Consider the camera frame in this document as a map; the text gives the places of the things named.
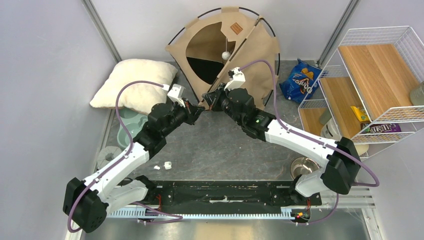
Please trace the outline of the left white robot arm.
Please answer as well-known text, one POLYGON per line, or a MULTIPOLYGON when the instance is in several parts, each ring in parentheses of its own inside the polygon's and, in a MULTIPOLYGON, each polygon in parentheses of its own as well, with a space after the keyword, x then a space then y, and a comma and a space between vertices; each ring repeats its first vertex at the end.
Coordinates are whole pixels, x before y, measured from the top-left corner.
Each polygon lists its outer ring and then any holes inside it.
POLYGON ((142 201, 152 188, 148 179, 118 184, 133 170, 153 158, 165 145, 166 136, 185 123, 193 125, 205 110, 184 99, 182 105, 158 103, 151 109, 142 130, 129 146, 106 166, 83 180, 73 178, 66 186, 63 212, 68 216, 71 233, 91 233, 113 213, 129 204, 142 201))

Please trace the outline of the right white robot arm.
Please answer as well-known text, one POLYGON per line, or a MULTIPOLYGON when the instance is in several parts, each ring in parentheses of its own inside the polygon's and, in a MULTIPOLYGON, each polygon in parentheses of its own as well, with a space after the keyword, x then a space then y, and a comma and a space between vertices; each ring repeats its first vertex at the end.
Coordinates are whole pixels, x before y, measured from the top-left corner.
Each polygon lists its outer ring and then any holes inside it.
POLYGON ((324 138, 284 123, 260 110, 244 88, 225 90, 221 85, 203 94, 210 110, 225 112, 249 137, 291 149, 319 165, 312 173, 296 177, 290 187, 294 196, 310 197, 331 190, 347 195, 360 170, 360 159, 352 140, 324 138))

